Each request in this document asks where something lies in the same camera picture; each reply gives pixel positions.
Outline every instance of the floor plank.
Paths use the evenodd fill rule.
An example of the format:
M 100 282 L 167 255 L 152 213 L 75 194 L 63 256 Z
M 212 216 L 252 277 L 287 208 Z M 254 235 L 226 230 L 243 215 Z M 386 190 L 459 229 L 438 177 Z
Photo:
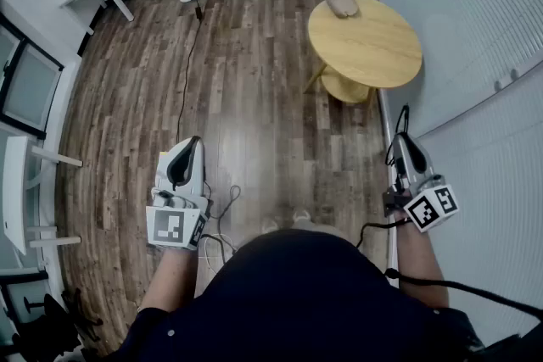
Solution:
M 212 209 L 242 188 L 221 230 L 235 243 L 270 220 L 287 225 L 294 207 L 337 226 L 356 242 L 363 223 L 382 219 L 386 187 L 378 104 L 367 126 L 362 108 L 304 84 L 319 65 L 307 20 L 321 0 L 201 0 L 205 20 L 188 70 L 181 139 L 204 139 Z M 130 0 L 134 21 L 108 8 L 77 79 L 60 152 L 81 159 L 57 174 L 57 225 L 81 235 L 62 247 L 64 281 L 79 287 L 97 328 L 101 354 L 117 349 L 160 259 L 146 243 L 159 151 L 176 143 L 188 52 L 196 37 L 194 5 Z M 211 220 L 206 231 L 216 232 Z M 386 265 L 385 232 L 368 234 L 364 252 Z M 210 256 L 218 256 L 209 243 Z M 218 269 L 219 259 L 210 264 Z M 197 293 L 214 273 L 203 259 Z

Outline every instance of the black shirt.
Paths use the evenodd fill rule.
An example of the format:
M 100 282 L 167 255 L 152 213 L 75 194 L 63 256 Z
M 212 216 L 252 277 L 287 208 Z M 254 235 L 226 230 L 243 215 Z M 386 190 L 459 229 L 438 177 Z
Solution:
M 358 249 L 282 230 L 238 250 L 204 293 L 144 309 L 115 360 L 462 360 L 473 329 L 390 286 Z

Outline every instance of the window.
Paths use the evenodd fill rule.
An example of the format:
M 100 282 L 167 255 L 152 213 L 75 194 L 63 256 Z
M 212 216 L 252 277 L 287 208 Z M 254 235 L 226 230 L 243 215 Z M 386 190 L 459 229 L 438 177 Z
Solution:
M 45 138 L 49 109 L 64 66 L 0 14 L 0 120 Z

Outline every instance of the table lower shelf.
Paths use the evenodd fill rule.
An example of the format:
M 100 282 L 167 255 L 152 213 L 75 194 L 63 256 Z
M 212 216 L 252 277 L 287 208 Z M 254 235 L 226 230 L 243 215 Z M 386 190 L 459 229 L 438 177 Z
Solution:
M 370 91 L 369 86 L 347 79 L 329 66 L 322 72 L 321 82 L 330 95 L 345 103 L 363 103 Z

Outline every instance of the round wooden table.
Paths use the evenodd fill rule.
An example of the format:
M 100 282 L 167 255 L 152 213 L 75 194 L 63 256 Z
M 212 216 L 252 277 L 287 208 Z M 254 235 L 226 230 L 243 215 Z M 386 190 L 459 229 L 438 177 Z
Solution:
M 360 11 L 346 19 L 336 17 L 326 2 L 313 9 L 309 38 L 323 65 L 304 92 L 321 77 L 338 100 L 365 103 L 368 109 L 376 88 L 413 79 L 423 54 L 415 31 L 392 8 L 377 0 L 356 3 Z

